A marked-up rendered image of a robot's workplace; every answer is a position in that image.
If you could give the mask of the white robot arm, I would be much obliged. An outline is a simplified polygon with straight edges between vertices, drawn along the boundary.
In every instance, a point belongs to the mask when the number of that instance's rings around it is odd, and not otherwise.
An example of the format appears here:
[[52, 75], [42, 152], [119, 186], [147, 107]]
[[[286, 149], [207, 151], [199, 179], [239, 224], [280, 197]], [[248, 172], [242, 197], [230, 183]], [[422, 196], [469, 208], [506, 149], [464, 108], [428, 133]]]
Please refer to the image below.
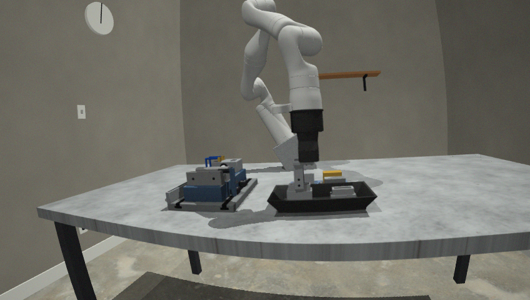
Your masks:
[[[257, 10], [258, 9], [258, 10]], [[321, 35], [312, 27], [276, 13], [273, 0], [247, 0], [242, 4], [242, 18], [257, 33], [244, 50], [241, 94], [247, 101], [261, 98], [256, 111], [277, 145], [294, 136], [282, 114], [273, 114], [275, 105], [267, 87], [258, 78], [266, 64], [269, 39], [278, 41], [279, 50], [289, 75], [289, 90], [319, 88], [318, 69], [302, 56], [315, 56], [322, 48]]]

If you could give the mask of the yellow rectangular block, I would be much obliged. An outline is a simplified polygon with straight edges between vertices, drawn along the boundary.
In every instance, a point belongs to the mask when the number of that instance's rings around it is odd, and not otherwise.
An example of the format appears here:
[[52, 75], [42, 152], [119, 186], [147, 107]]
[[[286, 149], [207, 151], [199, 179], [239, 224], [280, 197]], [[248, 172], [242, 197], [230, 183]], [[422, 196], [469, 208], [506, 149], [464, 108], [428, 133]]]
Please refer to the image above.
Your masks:
[[323, 183], [324, 183], [324, 177], [332, 177], [332, 176], [342, 176], [341, 170], [337, 171], [323, 171]]

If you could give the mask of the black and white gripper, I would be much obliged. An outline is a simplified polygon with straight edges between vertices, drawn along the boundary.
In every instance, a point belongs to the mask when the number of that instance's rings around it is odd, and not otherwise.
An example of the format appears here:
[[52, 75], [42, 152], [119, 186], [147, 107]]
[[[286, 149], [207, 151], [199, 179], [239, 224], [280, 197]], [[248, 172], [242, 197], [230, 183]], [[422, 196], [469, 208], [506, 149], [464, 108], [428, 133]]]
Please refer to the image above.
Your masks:
[[319, 161], [318, 132], [323, 128], [323, 109], [318, 87], [290, 90], [289, 104], [275, 104], [272, 113], [290, 113], [291, 132], [297, 133], [298, 157], [294, 159], [294, 189], [304, 189], [304, 165]]

